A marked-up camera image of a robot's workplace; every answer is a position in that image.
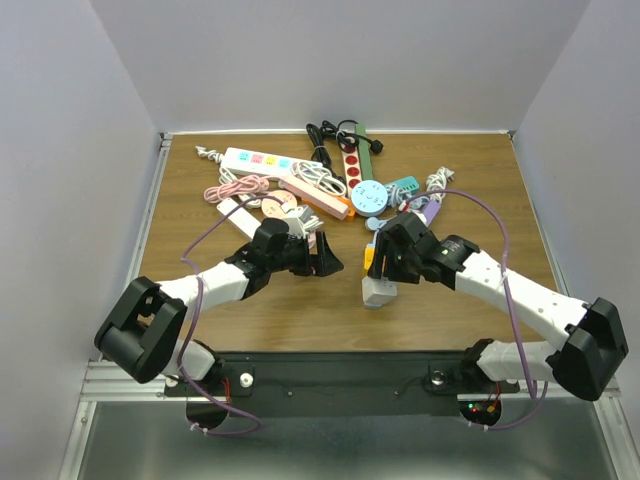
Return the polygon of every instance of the pink cable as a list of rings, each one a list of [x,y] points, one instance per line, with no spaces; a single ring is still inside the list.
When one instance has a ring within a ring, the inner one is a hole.
[[[234,195],[265,192],[269,190],[270,178],[273,177],[247,175],[246,177],[238,178],[231,183],[226,183],[216,187],[209,187],[204,191],[204,199],[208,203],[220,203],[225,198],[233,197]]]

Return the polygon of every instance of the white power strip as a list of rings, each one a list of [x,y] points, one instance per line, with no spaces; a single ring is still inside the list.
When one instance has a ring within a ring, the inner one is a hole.
[[[216,208],[223,215],[228,214],[231,210],[237,207],[238,204],[232,198],[225,198],[221,201]],[[244,208],[239,208],[235,211],[233,215],[229,217],[229,221],[233,223],[233,225],[244,233],[249,240],[253,239],[253,236],[256,233],[256,230],[260,226],[260,221],[247,212]]]
[[[220,163],[221,167],[229,169],[238,175],[263,175],[284,177],[293,173],[294,163],[308,162],[314,167],[322,167],[320,162],[301,160],[298,158],[282,157],[269,153],[252,152],[239,148],[229,147]]]

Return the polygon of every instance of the wooden tabletop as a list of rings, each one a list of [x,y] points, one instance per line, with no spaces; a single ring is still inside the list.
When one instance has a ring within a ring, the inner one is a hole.
[[[509,266],[532,280],[555,288],[538,228],[506,135],[379,135],[384,152],[372,156],[376,180],[383,183],[414,175],[421,183],[445,165],[455,171],[452,187],[478,196],[494,207],[511,235]],[[219,213],[202,192],[218,184],[215,163],[198,158],[195,145],[224,152],[248,150],[309,158],[306,135],[175,136],[164,172],[140,273],[154,281],[191,274],[180,256],[210,227]],[[329,145],[336,171],[339,150]],[[196,338],[215,350],[403,350],[456,349],[480,338],[511,341],[506,314],[442,285],[399,285],[390,304],[369,310],[362,305],[361,280],[365,245],[372,234],[364,219],[347,223],[320,213],[329,245],[345,268],[331,277],[303,278],[288,272],[242,302],[203,313]],[[458,234],[480,245],[494,258],[502,237],[494,220],[461,197],[448,195],[432,230],[443,238]],[[191,254],[207,269],[246,243],[225,223]],[[539,337],[523,327],[525,340]]]

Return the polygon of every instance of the gray wall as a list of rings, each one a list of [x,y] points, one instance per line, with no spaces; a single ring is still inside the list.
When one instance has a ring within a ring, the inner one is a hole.
[[[572,295],[623,316],[619,380],[640,441],[640,3],[592,0],[515,137]]]
[[[85,0],[0,14],[0,478],[57,478],[157,134]]]
[[[91,0],[163,130],[512,129],[588,0]]]

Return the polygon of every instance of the black power cord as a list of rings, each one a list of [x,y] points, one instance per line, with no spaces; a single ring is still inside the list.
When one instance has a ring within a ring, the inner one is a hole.
[[[358,122],[355,120],[342,120],[338,123],[338,126],[335,126],[333,123],[328,120],[323,120],[322,126],[320,127],[320,131],[322,132],[322,136],[326,138],[336,139],[338,142],[338,146],[340,150],[346,153],[353,152],[354,148],[357,148],[360,144],[360,140],[364,140],[369,144],[371,151],[376,155],[382,152],[384,145],[380,140],[371,140],[364,135],[358,135],[357,133],[345,132],[341,130],[342,125],[345,123],[351,123],[356,125]]]
[[[307,134],[309,135],[314,147],[311,160],[320,162],[324,168],[331,172],[333,178],[346,185],[344,177],[338,175],[331,166],[331,156],[324,145],[325,136],[322,134],[322,131],[313,123],[307,123]]]
[[[336,140],[338,142],[340,150],[345,153],[354,152],[360,144],[360,140],[364,140],[365,142],[367,142],[371,151],[376,155],[382,152],[384,145],[380,140],[371,140],[364,135],[358,135],[357,133],[345,132],[341,130],[340,127],[342,127],[342,125],[344,125],[345,123],[352,123],[353,125],[356,125],[358,122],[356,122],[355,120],[342,120],[340,123],[338,123],[338,126],[335,126],[328,120],[323,120],[320,128],[318,128],[313,123],[307,123],[307,134],[309,135],[311,143],[313,143],[313,146],[315,148],[311,159],[315,160],[316,162],[322,163],[322,166],[331,172],[333,178],[346,185],[344,178],[338,175],[333,170],[331,166],[331,156],[329,155],[329,152],[324,145],[324,141],[326,139]]]

